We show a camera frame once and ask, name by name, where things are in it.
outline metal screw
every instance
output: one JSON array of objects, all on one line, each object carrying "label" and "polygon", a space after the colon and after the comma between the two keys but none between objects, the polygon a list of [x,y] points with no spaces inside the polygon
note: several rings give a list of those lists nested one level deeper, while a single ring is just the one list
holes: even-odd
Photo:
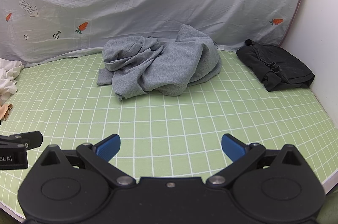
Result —
[{"label": "metal screw", "polygon": [[174,182],[168,182],[166,185],[168,188],[174,188],[176,186]]},{"label": "metal screw", "polygon": [[213,175],[212,177],[209,178],[209,182],[214,185],[219,185],[225,183],[225,178],[220,175]]},{"label": "metal screw", "polygon": [[116,182],[120,185],[130,185],[133,181],[133,178],[127,175],[120,176],[116,179]]}]

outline white garment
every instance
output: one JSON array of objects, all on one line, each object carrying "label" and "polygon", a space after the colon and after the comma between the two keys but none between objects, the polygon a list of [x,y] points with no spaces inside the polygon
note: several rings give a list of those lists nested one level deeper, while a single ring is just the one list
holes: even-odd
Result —
[{"label": "white garment", "polygon": [[12,94],[16,93],[17,87],[14,79],[18,77],[22,69],[21,61],[9,61],[0,58],[0,106]]}]

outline green grid surface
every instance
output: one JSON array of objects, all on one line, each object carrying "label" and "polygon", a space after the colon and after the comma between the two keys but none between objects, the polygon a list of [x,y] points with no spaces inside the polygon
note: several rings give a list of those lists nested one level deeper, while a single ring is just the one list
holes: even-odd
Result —
[{"label": "green grid surface", "polygon": [[[267,92],[235,53],[219,52],[221,73],[181,96],[153,91],[122,102],[111,86],[96,85],[102,54],[23,69],[0,133],[42,132],[42,146],[27,152],[29,166],[51,143],[74,149],[118,133],[121,150],[111,163],[135,178],[203,179],[231,163],[220,143],[231,133],[268,149],[295,144],[320,181],[330,176],[338,168],[337,129],[314,94]],[[16,193],[28,171],[0,173],[0,201],[19,214]]]}]

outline black folded garment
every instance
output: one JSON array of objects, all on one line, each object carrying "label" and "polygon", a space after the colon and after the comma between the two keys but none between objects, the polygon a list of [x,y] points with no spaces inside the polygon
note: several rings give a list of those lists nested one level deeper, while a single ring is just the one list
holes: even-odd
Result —
[{"label": "black folded garment", "polygon": [[280,47],[263,46],[250,39],[244,44],[236,54],[252,69],[267,91],[306,88],[315,78],[302,61]]}]

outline orange carrot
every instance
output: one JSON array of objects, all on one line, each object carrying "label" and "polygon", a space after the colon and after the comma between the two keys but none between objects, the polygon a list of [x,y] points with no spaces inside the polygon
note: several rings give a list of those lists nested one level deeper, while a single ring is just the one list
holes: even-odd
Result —
[{"label": "orange carrot", "polygon": [[7,21],[7,23],[8,23],[8,21],[10,20],[11,16],[12,16],[12,13],[10,13],[9,15],[6,16],[6,21]]},{"label": "orange carrot", "polygon": [[271,20],[270,23],[271,23],[271,25],[273,25],[273,24],[278,25],[278,24],[282,23],[283,21],[284,21],[283,19],[277,18],[277,19]]},{"label": "orange carrot", "polygon": [[84,22],[78,28],[76,28],[77,30],[75,32],[79,32],[80,34],[82,34],[81,31],[84,31],[86,29],[87,25],[88,25],[88,22]]}]

